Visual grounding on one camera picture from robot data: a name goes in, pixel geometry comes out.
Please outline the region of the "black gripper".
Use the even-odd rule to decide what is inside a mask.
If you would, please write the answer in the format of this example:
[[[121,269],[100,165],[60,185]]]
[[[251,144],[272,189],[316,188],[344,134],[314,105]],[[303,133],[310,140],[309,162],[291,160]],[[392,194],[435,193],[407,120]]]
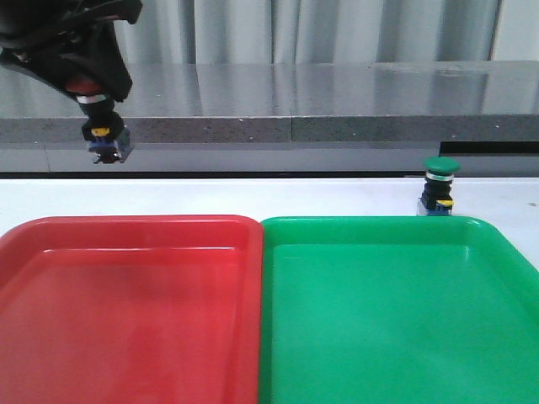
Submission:
[[[73,100],[123,102],[132,80],[114,22],[135,24],[141,10],[140,1],[2,1],[1,66]]]

